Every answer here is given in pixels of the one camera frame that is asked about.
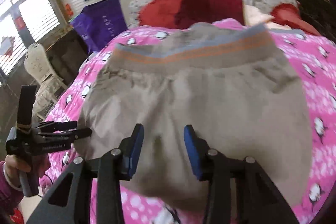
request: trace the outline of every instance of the bracelet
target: bracelet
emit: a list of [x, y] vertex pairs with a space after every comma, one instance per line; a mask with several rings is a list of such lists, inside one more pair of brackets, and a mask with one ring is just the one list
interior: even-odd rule
[[3, 164], [3, 167], [2, 167], [3, 170], [2, 170], [2, 171], [3, 171], [3, 175], [5, 176], [5, 179], [6, 179], [7, 183], [8, 183], [8, 184], [10, 185], [10, 187], [12, 187], [13, 189], [22, 192], [22, 186], [21, 186], [21, 185], [20, 185], [20, 187], [16, 187], [16, 186], [14, 186], [14, 185], [11, 183], [11, 180], [9, 179], [9, 177], [8, 177], [6, 171], [5, 171], [5, 164], [6, 164], [6, 163]]

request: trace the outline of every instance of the red cloth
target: red cloth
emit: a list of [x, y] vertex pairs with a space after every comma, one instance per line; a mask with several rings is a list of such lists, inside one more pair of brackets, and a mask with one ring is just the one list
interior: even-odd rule
[[18, 209], [14, 209], [14, 215], [10, 218], [16, 224], [25, 224], [22, 213]]
[[178, 29], [186, 29], [197, 22], [233, 18], [244, 24], [243, 0], [182, 0], [175, 16]]
[[275, 17], [272, 20], [275, 23], [288, 25], [292, 29], [301, 29], [307, 34], [321, 36], [312, 25], [301, 19], [299, 10], [292, 4], [281, 3], [272, 10], [271, 16]]
[[142, 8], [139, 14], [140, 26], [165, 27], [177, 29], [175, 14], [182, 0], [153, 0]]

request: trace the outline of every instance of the pink blanket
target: pink blanket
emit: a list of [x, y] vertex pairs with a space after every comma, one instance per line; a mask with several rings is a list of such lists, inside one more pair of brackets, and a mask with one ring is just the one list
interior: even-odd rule
[[[221, 28], [242, 29], [233, 19], [214, 22]], [[92, 60], [88, 61], [73, 84], [61, 96], [50, 112], [47, 121], [75, 121], [80, 108], [95, 81], [99, 70], [106, 63], [116, 43], [156, 44], [177, 30], [141, 26], [123, 32], [114, 38]], [[284, 51], [291, 65], [303, 81], [313, 131], [312, 167], [302, 203], [293, 207], [301, 224], [309, 223], [319, 211], [336, 180], [336, 45], [325, 37], [271, 32], [278, 48]], [[47, 175], [54, 181], [67, 165], [78, 156], [69, 151], [49, 155], [51, 167]], [[48, 178], [41, 180], [45, 188]], [[96, 181], [91, 195], [91, 224], [96, 223]], [[182, 211], [168, 210], [157, 198], [145, 198], [121, 187], [126, 224], [170, 224], [179, 219], [182, 224], [199, 224], [202, 214], [191, 215]]]

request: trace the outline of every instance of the white wooden chair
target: white wooden chair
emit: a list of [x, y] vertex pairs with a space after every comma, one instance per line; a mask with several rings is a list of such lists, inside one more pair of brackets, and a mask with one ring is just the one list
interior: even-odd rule
[[41, 44], [34, 43], [28, 47], [25, 69], [40, 85], [33, 106], [33, 115], [45, 119], [39, 112], [47, 107], [50, 101], [57, 103], [55, 93], [60, 87], [64, 89], [68, 87], [63, 83], [63, 79], [54, 71], [49, 63], [47, 53]]

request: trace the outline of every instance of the person lying on bed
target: person lying on bed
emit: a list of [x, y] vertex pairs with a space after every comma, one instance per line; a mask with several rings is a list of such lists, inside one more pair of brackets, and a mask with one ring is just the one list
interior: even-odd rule
[[[50, 168], [50, 162], [46, 155], [38, 156], [37, 161], [41, 178]], [[5, 161], [0, 162], [0, 208], [9, 215], [23, 199], [18, 170], [29, 172], [30, 169], [25, 161], [15, 155], [7, 155]]]

